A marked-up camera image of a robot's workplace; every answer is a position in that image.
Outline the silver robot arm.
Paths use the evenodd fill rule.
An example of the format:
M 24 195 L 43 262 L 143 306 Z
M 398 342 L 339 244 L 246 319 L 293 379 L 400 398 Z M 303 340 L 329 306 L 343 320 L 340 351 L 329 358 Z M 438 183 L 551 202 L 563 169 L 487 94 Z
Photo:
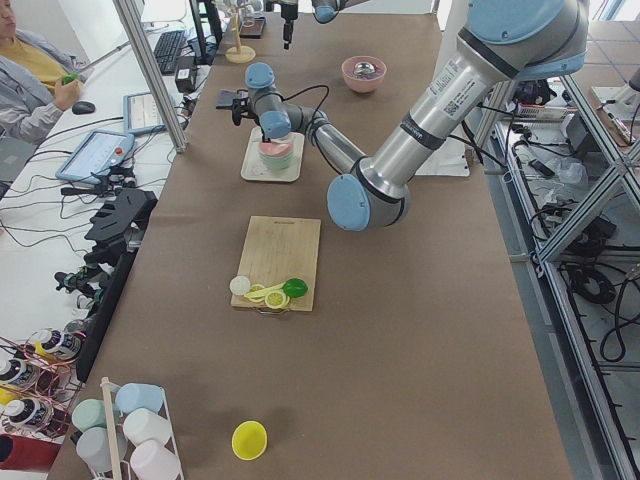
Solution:
M 333 222 L 362 231 L 400 221 L 408 183 L 497 83 L 539 80 L 582 68 L 589 24 L 586 1 L 471 1 L 456 51 L 399 125 L 372 155 L 336 129 L 319 108 L 287 102 L 263 62 L 245 72 L 234 123 L 253 119 L 266 139 L 303 134 L 338 172 L 327 191 Z
M 331 22 L 341 11 L 365 3 L 366 0 L 312 0 L 312 13 L 315 20 L 320 24 Z M 265 1 L 264 8 L 267 12 L 272 12 L 274 6 L 280 7 L 280 16 L 284 21 L 283 25 L 283 47 L 288 50 L 291 46 L 295 21 L 299 14 L 298 0 L 273 0 Z

